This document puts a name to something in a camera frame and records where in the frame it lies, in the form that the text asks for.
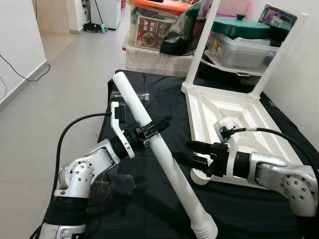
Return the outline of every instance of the white wall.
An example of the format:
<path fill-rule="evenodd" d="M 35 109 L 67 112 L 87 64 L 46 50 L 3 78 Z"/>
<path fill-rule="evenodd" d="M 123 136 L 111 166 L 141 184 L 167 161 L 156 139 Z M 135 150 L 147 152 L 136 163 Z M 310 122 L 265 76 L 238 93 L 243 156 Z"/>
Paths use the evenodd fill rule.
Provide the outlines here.
<path fill-rule="evenodd" d="M 66 0 L 36 0 L 37 22 L 41 32 L 69 33 Z"/>
<path fill-rule="evenodd" d="M 268 2 L 296 15 L 310 15 L 264 92 L 319 150 L 319 1 L 256 0 L 253 19 Z"/>
<path fill-rule="evenodd" d="M 80 0 L 65 0 L 67 5 L 69 28 L 73 31 L 80 31 L 87 19 Z"/>
<path fill-rule="evenodd" d="M 0 29 L 0 54 L 20 74 L 29 77 L 46 61 L 32 1 L 2 1 Z M 2 59 L 0 59 L 0 76 L 8 86 L 6 97 L 24 81 Z M 3 91 L 4 85 L 0 82 L 0 98 Z"/>

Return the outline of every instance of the black cloth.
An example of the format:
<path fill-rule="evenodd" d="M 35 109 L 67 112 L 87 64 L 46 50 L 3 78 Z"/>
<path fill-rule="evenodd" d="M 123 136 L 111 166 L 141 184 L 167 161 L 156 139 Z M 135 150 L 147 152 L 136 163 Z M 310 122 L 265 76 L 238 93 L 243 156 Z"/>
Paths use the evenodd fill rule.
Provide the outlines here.
<path fill-rule="evenodd" d="M 171 151 L 192 152 L 185 147 L 190 138 L 185 95 L 180 91 L 182 77 L 166 77 L 124 71 L 137 93 L 149 93 L 142 100 L 151 118 L 171 115 L 172 121 L 161 133 Z M 196 79 L 196 85 L 248 93 L 252 87 L 236 82 Z M 117 91 L 110 82 L 109 91 Z M 111 101 L 123 100 L 110 98 Z M 261 102 L 283 133 L 297 140 L 315 159 L 318 152 L 302 136 L 297 127 L 263 94 Z M 122 129 L 135 122 L 127 109 Z M 99 141 L 112 138 L 114 132 L 105 118 Z M 304 156 L 297 150 L 299 157 Z M 287 200 L 271 191 L 209 182 L 199 186 L 189 178 L 190 169 L 181 166 L 205 210 L 218 226 L 219 239 L 296 239 L 296 219 Z M 131 196 L 112 192 L 108 201 L 90 209 L 86 238 L 95 239 L 194 239 L 189 218 L 171 188 L 152 151 L 136 153 L 124 159 L 117 173 L 133 175 L 137 187 Z"/>

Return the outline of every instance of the white bracket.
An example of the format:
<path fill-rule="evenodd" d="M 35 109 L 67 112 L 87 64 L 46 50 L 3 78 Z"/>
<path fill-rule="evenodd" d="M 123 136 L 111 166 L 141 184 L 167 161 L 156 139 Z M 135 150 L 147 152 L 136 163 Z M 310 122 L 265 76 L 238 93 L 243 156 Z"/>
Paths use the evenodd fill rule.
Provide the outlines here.
<path fill-rule="evenodd" d="M 120 141 L 122 142 L 125 150 L 127 151 L 130 158 L 134 158 L 135 154 L 132 150 L 132 147 L 130 146 L 129 142 L 125 138 L 122 130 L 119 126 L 119 120 L 115 118 L 115 108 L 119 107 L 119 102 L 111 102 L 111 127 L 114 130 L 115 134 L 119 137 Z"/>

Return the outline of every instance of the orange lid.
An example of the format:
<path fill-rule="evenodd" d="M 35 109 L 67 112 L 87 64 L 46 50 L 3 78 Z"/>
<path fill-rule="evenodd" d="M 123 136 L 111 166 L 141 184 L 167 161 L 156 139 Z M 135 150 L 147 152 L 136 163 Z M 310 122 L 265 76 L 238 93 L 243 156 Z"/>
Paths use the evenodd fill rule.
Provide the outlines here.
<path fill-rule="evenodd" d="M 177 0 L 164 0 L 163 2 L 156 2 L 156 1 L 150 1 L 150 0 L 130 0 L 131 2 L 135 4 L 143 4 L 147 6 L 152 6 L 156 8 L 162 8 L 166 10 L 174 10 L 179 11 L 180 13 L 186 11 L 191 4 L 180 2 Z"/>

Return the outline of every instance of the tiled floor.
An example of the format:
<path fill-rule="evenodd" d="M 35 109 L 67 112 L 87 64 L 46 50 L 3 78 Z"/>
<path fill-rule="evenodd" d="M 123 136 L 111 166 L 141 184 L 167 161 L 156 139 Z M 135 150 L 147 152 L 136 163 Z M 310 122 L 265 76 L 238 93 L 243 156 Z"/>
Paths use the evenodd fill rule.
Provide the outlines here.
<path fill-rule="evenodd" d="M 45 213 L 53 181 L 55 151 L 64 127 L 82 115 L 104 112 L 107 81 L 124 69 L 122 43 L 129 28 L 122 12 L 116 31 L 82 32 L 0 112 L 1 238 L 28 238 Z M 87 119 L 67 134 L 61 164 L 81 156 L 98 139 L 102 117 Z"/>
<path fill-rule="evenodd" d="M 78 37 L 77 34 L 57 34 L 50 32 L 41 32 L 40 35 L 45 56 L 49 63 L 53 62 L 53 60 Z"/>

